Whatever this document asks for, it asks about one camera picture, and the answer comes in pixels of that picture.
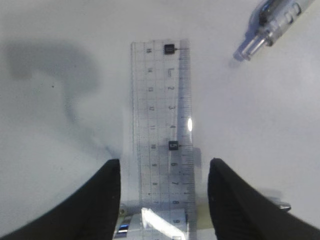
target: black square marker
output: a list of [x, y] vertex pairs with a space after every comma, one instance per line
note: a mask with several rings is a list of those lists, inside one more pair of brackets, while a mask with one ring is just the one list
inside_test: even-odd
[[164, 55], [175, 54], [175, 45], [174, 44], [166, 44], [164, 45]]
[[177, 151], [179, 150], [178, 141], [169, 141], [169, 151]]

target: white surface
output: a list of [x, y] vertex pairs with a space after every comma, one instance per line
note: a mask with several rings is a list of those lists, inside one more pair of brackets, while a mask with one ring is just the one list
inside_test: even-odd
[[168, 38], [191, 43], [199, 196], [220, 157], [319, 228], [320, 3], [239, 64], [232, 55], [258, 4], [2, 0], [0, 236], [54, 207], [111, 155], [128, 170], [130, 44]]

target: pen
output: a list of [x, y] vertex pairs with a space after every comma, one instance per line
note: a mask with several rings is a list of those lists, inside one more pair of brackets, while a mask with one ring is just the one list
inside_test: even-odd
[[314, 0], [268, 0], [258, 14], [258, 29], [240, 55], [245, 60], [264, 46], [272, 46]]

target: black object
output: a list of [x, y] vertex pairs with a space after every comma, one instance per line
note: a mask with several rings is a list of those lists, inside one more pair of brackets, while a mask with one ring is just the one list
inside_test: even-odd
[[211, 161], [208, 198], [218, 240], [320, 240], [320, 230], [279, 209], [221, 159]]
[[169, 150], [170, 150], [170, 151], [177, 151], [177, 150], [179, 150], [179, 143], [178, 143], [178, 141], [169, 141]]
[[120, 194], [119, 160], [109, 160], [64, 202], [0, 240], [111, 240]]
[[176, 49], [174, 44], [166, 44], [164, 45], [164, 54], [165, 55], [171, 55], [175, 54]]

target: transparent ruler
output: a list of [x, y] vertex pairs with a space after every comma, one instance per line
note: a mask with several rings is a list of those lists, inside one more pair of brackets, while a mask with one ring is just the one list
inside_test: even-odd
[[195, 240], [189, 42], [134, 42], [131, 51], [142, 239]]

